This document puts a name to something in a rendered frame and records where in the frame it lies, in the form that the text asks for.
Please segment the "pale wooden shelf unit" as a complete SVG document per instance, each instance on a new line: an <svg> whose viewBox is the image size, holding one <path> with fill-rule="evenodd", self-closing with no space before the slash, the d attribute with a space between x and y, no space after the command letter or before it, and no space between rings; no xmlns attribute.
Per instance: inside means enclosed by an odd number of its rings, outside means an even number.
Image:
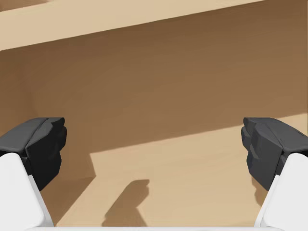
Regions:
<svg viewBox="0 0 308 231"><path fill-rule="evenodd" d="M64 117L56 226L253 226L244 117L308 129L308 0L263 0L0 51L0 134Z"/></svg>

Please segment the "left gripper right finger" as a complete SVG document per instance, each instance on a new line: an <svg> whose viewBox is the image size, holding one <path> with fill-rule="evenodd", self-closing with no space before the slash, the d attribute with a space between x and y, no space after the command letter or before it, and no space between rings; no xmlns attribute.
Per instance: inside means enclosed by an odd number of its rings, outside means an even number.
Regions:
<svg viewBox="0 0 308 231"><path fill-rule="evenodd" d="M308 136L269 117L245 117L250 175L268 192L257 228L308 228Z"/></svg>

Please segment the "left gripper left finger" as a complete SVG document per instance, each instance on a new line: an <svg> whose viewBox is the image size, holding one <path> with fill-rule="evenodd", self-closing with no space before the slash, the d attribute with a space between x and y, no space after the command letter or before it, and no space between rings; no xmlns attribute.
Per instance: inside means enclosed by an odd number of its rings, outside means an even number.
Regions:
<svg viewBox="0 0 308 231"><path fill-rule="evenodd" d="M53 226L40 192L59 173L64 123L33 118L0 136L0 228Z"/></svg>

